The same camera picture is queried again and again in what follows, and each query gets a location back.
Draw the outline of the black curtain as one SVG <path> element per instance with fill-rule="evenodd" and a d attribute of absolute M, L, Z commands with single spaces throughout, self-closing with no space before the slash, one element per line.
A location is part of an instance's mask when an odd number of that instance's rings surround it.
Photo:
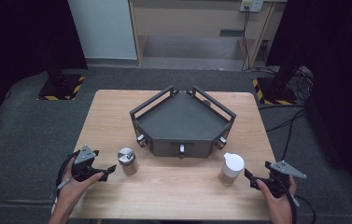
<path fill-rule="evenodd" d="M 0 0 L 0 105 L 13 84 L 47 73 L 42 47 L 62 72 L 87 67 L 68 0 Z"/>
<path fill-rule="evenodd" d="M 306 105 L 318 141 L 352 175 L 352 0 L 287 0 L 268 64 L 283 82 L 301 66 L 312 72 Z"/>

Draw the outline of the white wall power outlet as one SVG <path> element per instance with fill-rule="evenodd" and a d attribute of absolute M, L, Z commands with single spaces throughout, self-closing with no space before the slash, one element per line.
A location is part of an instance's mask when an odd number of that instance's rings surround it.
<path fill-rule="evenodd" d="M 239 10 L 241 12 L 260 12 L 263 6 L 263 0 L 241 0 Z"/>

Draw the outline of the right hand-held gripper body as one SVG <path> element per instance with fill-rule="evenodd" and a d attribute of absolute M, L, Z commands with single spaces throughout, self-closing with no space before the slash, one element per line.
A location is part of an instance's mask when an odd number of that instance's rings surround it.
<path fill-rule="evenodd" d="M 306 178 L 306 174 L 297 170 L 286 161 L 275 163 L 267 161 L 265 167 L 269 170 L 269 177 L 262 178 L 261 181 L 266 184 L 272 195 L 276 198 L 280 198 L 288 192 L 290 186 L 289 178 L 291 176 Z"/>

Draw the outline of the white panel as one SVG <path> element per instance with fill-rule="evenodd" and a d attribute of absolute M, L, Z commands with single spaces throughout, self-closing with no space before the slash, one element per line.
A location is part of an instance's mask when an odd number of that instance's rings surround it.
<path fill-rule="evenodd" d="M 136 60 L 129 0 L 68 0 L 86 58 Z"/>

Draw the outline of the white-lid glass spice jar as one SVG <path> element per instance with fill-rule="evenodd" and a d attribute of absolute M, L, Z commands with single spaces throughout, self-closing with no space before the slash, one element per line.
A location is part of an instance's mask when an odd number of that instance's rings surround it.
<path fill-rule="evenodd" d="M 224 162 L 218 174 L 218 180 L 226 186 L 232 185 L 244 170 L 245 165 L 245 161 L 240 155 L 229 152 L 225 153 Z"/>

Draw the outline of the wooden cabinet frame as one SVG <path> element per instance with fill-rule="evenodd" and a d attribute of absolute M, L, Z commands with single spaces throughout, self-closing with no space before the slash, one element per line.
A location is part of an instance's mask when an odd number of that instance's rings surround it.
<path fill-rule="evenodd" d="M 241 0 L 129 0 L 137 61 L 145 67 L 251 70 L 275 36 L 283 3 L 241 12 Z"/>

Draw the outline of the black stand with striped base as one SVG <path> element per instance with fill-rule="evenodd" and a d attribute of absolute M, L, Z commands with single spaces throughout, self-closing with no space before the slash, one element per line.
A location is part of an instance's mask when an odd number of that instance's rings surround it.
<path fill-rule="evenodd" d="M 38 50 L 40 61 L 45 68 L 48 79 L 38 94 L 39 100 L 73 100 L 84 80 L 81 74 L 65 74 L 56 58 L 47 47 Z"/>
<path fill-rule="evenodd" d="M 295 105 L 297 97 L 287 85 L 295 68 L 293 57 L 287 56 L 273 78 L 258 77 L 253 80 L 257 96 L 262 104 Z"/>

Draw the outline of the person's left hand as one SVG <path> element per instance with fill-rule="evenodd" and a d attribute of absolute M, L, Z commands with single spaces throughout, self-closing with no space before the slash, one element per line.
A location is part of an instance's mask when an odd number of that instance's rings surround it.
<path fill-rule="evenodd" d="M 63 172 L 63 180 L 68 179 L 68 182 L 60 189 L 58 195 L 58 205 L 75 205 L 78 203 L 84 192 L 93 184 L 99 181 L 104 175 L 103 173 L 97 173 L 89 177 L 88 179 L 79 182 L 72 177 L 71 170 L 74 164 L 75 157 L 67 163 L 65 171 Z"/>

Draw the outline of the person's right hand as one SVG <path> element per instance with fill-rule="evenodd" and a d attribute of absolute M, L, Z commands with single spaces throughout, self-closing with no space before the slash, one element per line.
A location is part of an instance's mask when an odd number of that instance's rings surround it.
<path fill-rule="evenodd" d="M 257 182 L 269 209 L 269 216 L 274 214 L 292 215 L 289 199 L 286 195 L 283 195 L 281 198 L 276 198 L 272 195 L 265 183 L 261 180 Z"/>

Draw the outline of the silver-lid glass spice jar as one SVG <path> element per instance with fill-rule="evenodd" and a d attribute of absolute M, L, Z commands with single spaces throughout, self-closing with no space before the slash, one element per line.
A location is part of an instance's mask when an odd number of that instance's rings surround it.
<path fill-rule="evenodd" d="M 134 151 L 131 148 L 122 148 L 118 153 L 118 161 L 121 165 L 123 173 L 126 175 L 135 175 L 138 172 L 138 161 Z"/>

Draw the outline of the black corner storage rack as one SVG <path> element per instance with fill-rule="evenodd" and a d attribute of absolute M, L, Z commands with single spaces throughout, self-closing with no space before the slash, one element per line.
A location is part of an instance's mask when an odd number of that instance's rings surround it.
<path fill-rule="evenodd" d="M 130 111 L 136 142 L 157 157 L 207 158 L 223 149 L 236 114 L 198 87 L 172 86 Z"/>

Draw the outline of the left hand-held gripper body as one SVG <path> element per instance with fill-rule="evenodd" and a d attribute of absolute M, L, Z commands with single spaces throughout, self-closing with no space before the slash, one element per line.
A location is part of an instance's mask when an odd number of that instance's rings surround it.
<path fill-rule="evenodd" d="M 98 155 L 98 150 L 92 150 L 87 145 L 84 145 L 81 150 L 77 152 L 77 156 L 72 165 L 72 177 L 78 182 L 82 182 L 90 178 L 92 175 L 102 173 L 100 169 L 92 167 L 94 158 Z"/>

